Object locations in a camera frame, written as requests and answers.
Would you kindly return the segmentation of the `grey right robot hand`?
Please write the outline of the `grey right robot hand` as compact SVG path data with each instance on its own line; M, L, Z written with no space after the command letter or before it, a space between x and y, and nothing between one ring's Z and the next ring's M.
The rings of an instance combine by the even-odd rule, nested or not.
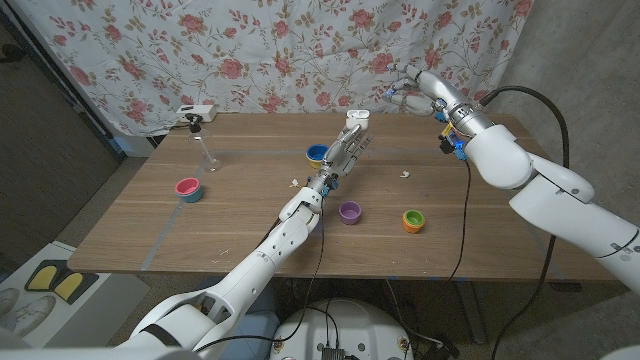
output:
M470 138L494 125L487 115L473 109L467 96L437 74L408 63L388 65L387 69L399 74L384 93L392 104L414 115L442 113L458 132Z

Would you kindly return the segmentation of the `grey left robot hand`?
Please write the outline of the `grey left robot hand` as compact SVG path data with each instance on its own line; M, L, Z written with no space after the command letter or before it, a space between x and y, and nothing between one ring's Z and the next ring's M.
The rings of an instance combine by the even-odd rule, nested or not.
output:
M323 156L317 174L309 178L306 186L321 196L336 190L340 180L351 172L372 139L373 136L362 124L345 126Z

